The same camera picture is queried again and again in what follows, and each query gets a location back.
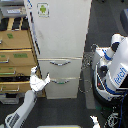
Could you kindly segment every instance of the floor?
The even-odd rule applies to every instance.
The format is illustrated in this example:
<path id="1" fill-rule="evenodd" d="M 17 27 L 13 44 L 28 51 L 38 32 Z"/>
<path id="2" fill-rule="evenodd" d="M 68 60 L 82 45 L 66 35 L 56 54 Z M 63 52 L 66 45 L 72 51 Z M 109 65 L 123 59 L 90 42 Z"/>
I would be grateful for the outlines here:
<path id="1" fill-rule="evenodd" d="M 121 3 L 120 0 L 105 0 L 104 3 L 101 0 L 92 0 L 89 31 L 85 45 L 85 57 L 88 60 L 93 57 L 91 49 L 93 44 L 108 47 L 114 33 L 126 36 L 120 23 L 120 12 L 125 8 L 128 8 L 127 0 L 124 3 Z M 91 115 L 98 117 L 99 124 L 103 128 L 106 119 L 101 114 L 100 104 L 93 96 L 89 62 L 84 61 L 83 63 L 77 99 L 38 98 L 23 128 L 45 125 L 79 125 L 83 128 L 92 128 Z M 0 103 L 0 124 L 4 123 L 5 117 L 13 113 L 22 103 L 23 98 L 17 105 Z"/>

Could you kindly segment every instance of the cable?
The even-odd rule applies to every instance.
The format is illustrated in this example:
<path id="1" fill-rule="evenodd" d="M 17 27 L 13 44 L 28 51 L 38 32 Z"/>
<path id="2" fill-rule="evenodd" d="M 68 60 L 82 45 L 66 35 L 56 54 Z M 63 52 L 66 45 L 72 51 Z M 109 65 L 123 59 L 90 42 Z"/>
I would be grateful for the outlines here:
<path id="1" fill-rule="evenodd" d="M 92 53 L 94 54 L 94 50 L 93 50 L 93 47 L 95 46 L 95 50 L 96 50 L 96 48 L 98 48 L 99 46 L 97 45 L 97 44 L 92 44 L 92 46 L 91 46 L 91 50 L 92 50 Z"/>
<path id="2" fill-rule="evenodd" d="M 120 125 L 121 125 L 123 101 L 124 101 L 124 98 L 125 98 L 125 96 L 126 96 L 127 94 L 128 94 L 128 90 L 124 93 L 124 97 L 123 97 L 122 102 L 121 102 L 120 122 L 119 122 L 118 128 L 120 128 Z"/>
<path id="3" fill-rule="evenodd" d="M 104 4 L 106 2 L 106 0 L 96 0 L 98 1 L 100 4 Z"/>
<path id="4" fill-rule="evenodd" d="M 92 83 L 91 83 L 91 81 L 89 81 L 89 80 L 84 80 L 85 82 L 89 82 L 90 83 L 90 88 L 87 90 L 87 91 L 82 91 L 81 90 L 81 88 L 80 88 L 80 86 L 78 87 L 79 88 L 79 91 L 80 92 L 82 92 L 82 93 L 88 93 L 89 91 L 91 91 L 91 89 L 92 89 Z"/>

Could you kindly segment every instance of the refrigerator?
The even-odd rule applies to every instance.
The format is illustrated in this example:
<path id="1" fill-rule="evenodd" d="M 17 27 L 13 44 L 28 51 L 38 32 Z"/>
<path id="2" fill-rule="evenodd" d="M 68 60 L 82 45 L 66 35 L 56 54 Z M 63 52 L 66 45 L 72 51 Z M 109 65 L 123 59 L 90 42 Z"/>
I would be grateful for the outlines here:
<path id="1" fill-rule="evenodd" d="M 47 99 L 77 98 L 91 0 L 24 0 Z"/>

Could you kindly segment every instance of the white panel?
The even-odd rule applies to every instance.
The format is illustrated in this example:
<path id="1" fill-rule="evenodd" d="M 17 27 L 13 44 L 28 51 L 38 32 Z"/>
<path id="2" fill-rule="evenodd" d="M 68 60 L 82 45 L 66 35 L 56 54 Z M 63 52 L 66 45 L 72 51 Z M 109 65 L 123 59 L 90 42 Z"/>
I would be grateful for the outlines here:
<path id="1" fill-rule="evenodd" d="M 48 18 L 40 17 L 38 3 L 49 5 Z M 31 4 L 41 52 L 37 57 L 83 56 L 91 0 L 31 0 Z"/>
<path id="2" fill-rule="evenodd" d="M 78 85 L 79 79 L 71 79 L 65 84 L 50 82 L 45 87 L 47 99 L 77 98 Z"/>
<path id="3" fill-rule="evenodd" d="M 39 65 L 43 78 L 46 77 L 48 72 L 50 78 L 79 77 L 82 59 L 39 61 Z"/>

